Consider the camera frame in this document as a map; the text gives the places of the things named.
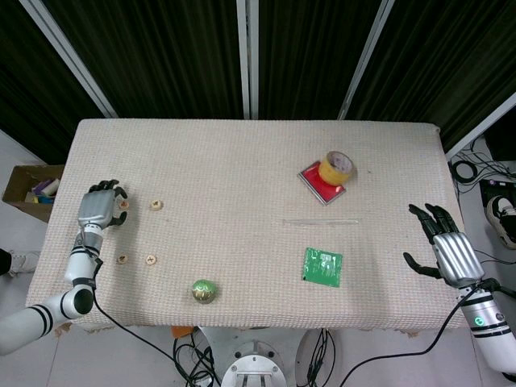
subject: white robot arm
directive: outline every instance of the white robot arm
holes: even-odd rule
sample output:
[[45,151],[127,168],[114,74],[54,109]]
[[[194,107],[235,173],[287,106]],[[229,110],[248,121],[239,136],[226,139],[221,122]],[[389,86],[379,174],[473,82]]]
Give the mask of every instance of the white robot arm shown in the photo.
[[79,210],[79,232],[69,256],[64,280],[72,289],[29,306],[0,320],[0,355],[6,355],[48,334],[75,318],[88,314],[94,304],[95,274],[102,262],[98,255],[102,246],[102,233],[108,226],[121,225],[127,213],[113,218],[114,200],[122,195],[116,180],[101,181],[84,195]]
[[507,374],[516,374],[516,339],[500,311],[492,292],[500,291],[516,298],[516,292],[489,278],[484,280],[484,269],[476,258],[468,237],[459,232],[451,215],[439,206],[426,204],[434,215],[410,205],[409,211],[418,216],[428,241],[437,258],[437,268],[420,266],[409,253],[403,256],[418,274],[444,281],[459,290],[458,299],[473,289],[475,293],[461,306],[473,336],[489,367]]

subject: green ball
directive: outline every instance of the green ball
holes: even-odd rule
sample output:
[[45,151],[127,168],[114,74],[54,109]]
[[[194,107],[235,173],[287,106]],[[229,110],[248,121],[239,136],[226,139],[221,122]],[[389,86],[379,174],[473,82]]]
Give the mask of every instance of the green ball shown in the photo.
[[193,298],[201,304],[209,304],[215,298],[217,294],[217,286],[208,280],[195,281],[192,285]]

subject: clear plastic stick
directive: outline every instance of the clear plastic stick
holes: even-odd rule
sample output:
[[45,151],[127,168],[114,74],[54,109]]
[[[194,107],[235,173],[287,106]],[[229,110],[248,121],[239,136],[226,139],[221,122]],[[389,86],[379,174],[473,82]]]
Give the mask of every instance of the clear plastic stick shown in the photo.
[[283,224],[298,225],[339,225],[339,224],[359,224],[359,219],[283,219]]

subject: robot finger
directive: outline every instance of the robot finger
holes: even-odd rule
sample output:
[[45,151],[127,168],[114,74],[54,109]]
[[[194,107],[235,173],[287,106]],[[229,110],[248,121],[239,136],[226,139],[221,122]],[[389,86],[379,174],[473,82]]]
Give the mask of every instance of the robot finger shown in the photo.
[[111,218],[111,221],[107,226],[108,227],[109,226],[121,226],[126,221],[126,218],[127,218],[127,212],[124,211],[120,214],[120,218],[115,218],[115,217]]
[[451,215],[443,207],[425,204],[425,207],[434,215],[437,224],[444,232],[459,232]]
[[119,182],[120,182],[120,181],[115,180],[115,179],[113,179],[113,180],[109,180],[109,182],[108,182],[108,183],[107,183],[107,185],[106,185],[106,189],[113,189],[113,187],[114,187],[115,185],[117,185]]
[[414,270],[417,274],[422,274],[423,276],[433,277],[436,280],[440,280],[441,273],[437,268],[430,268],[428,266],[421,266],[419,263],[415,261],[411,254],[408,252],[403,253],[403,258],[405,258],[405,262],[410,266],[412,270]]
[[102,180],[100,183],[98,183],[98,190],[106,189],[107,185],[109,184],[108,180]]
[[126,191],[123,190],[122,187],[116,187],[114,189],[114,196],[117,197],[119,195],[122,195],[122,198],[127,199],[127,193],[126,193]]
[[430,244],[434,244],[434,236],[442,234],[443,230],[435,222],[435,220],[425,211],[421,210],[414,204],[409,204],[409,212],[416,215],[421,223],[422,230],[425,231],[425,235],[428,238]]

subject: cardboard box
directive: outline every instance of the cardboard box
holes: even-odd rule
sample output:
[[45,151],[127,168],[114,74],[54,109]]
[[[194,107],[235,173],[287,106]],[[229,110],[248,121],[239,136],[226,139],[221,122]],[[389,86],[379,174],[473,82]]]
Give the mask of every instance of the cardboard box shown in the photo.
[[25,197],[40,181],[61,179],[64,169],[64,165],[17,165],[13,168],[2,200],[48,223],[52,204],[26,203]]

